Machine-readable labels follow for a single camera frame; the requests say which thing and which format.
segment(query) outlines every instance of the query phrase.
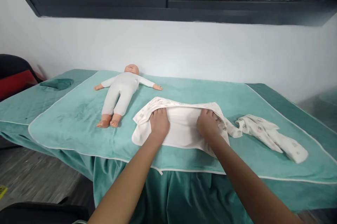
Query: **baby doll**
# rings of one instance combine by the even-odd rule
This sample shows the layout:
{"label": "baby doll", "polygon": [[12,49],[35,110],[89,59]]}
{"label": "baby doll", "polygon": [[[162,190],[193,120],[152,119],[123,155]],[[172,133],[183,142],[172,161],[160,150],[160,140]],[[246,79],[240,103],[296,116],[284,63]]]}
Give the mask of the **baby doll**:
{"label": "baby doll", "polygon": [[139,83],[159,91],[163,89],[160,85],[156,85],[155,83],[140,77],[139,69],[137,65],[134,64],[126,66],[124,73],[105,80],[94,87],[96,91],[110,87],[102,109],[102,120],[97,124],[97,127],[107,128],[109,126],[112,113],[113,116],[110,125],[112,127],[118,127],[118,123],[125,114],[127,106],[130,103],[132,95],[137,90]]}

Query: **hand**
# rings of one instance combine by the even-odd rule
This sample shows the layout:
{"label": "hand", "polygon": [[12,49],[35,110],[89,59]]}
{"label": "hand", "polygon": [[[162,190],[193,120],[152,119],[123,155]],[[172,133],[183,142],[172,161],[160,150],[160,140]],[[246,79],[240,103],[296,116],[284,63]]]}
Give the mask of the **hand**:
{"label": "hand", "polygon": [[98,91],[98,90],[103,89],[103,88],[104,88],[103,85],[99,84],[99,85],[97,85],[97,86],[94,87],[94,90]]}
{"label": "hand", "polygon": [[154,84],[152,86],[152,88],[155,89],[155,90],[159,90],[159,91],[161,91],[163,89],[160,85],[156,85],[156,84]]}
{"label": "hand", "polygon": [[170,129],[170,122],[167,118],[166,108],[159,108],[155,110],[150,116],[150,123],[151,133],[163,137],[164,140]]}
{"label": "hand", "polygon": [[220,134],[218,129],[219,123],[218,116],[212,110],[202,109],[197,120],[197,128],[201,136],[205,140],[208,140],[211,136]]}

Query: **white baby clothing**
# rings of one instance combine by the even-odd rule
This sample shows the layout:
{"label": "white baby clothing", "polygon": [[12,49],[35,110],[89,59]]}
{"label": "white baby clothing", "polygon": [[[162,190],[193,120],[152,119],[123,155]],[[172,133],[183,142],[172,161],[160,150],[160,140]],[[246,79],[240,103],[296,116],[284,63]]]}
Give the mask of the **white baby clothing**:
{"label": "white baby clothing", "polygon": [[148,87],[154,85],[153,82],[131,72],[124,72],[103,81],[101,85],[104,88],[109,86],[110,88],[105,97],[102,114],[116,113],[123,116],[139,83]]}
{"label": "white baby clothing", "polygon": [[137,123],[137,127],[132,135],[132,141],[134,144],[140,146],[144,144],[151,133],[151,124],[149,120],[151,113],[159,108],[165,107],[167,108],[167,116],[170,121],[170,130],[163,142],[163,145],[183,149],[200,149],[205,151],[207,154],[216,157],[197,129],[197,119],[200,116],[202,108],[212,110],[219,117],[219,131],[228,145],[228,133],[234,138],[242,136],[242,131],[233,126],[224,117],[217,103],[191,105],[155,97],[133,118],[133,120]]}
{"label": "white baby clothing", "polygon": [[271,150],[286,155],[295,163],[299,164],[308,157],[308,151],[297,141],[277,132],[279,127],[263,118],[246,115],[236,121],[243,133],[255,136]]}

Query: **white wall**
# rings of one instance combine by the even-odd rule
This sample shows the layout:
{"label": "white wall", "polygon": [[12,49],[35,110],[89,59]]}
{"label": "white wall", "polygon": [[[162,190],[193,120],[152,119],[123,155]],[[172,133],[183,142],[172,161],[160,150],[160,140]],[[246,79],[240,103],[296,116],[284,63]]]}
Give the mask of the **white wall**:
{"label": "white wall", "polygon": [[265,83],[301,103],[337,86],[337,15],[323,27],[38,18],[0,0],[0,53],[53,77],[73,68]]}

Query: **doll leg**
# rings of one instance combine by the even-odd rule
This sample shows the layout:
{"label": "doll leg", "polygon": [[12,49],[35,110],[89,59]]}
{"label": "doll leg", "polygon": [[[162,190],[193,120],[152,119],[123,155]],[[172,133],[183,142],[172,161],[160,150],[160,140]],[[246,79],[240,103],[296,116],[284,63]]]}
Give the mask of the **doll leg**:
{"label": "doll leg", "polygon": [[113,86],[110,86],[108,93],[105,97],[103,109],[102,109],[102,119],[97,124],[97,127],[107,128],[111,120],[111,114],[115,108],[116,101],[118,99],[119,90]]}
{"label": "doll leg", "polygon": [[116,104],[115,109],[113,110],[112,121],[110,125],[112,127],[118,127],[118,123],[122,116],[125,114],[126,109],[130,103],[133,93],[129,90],[121,91],[119,100]]}

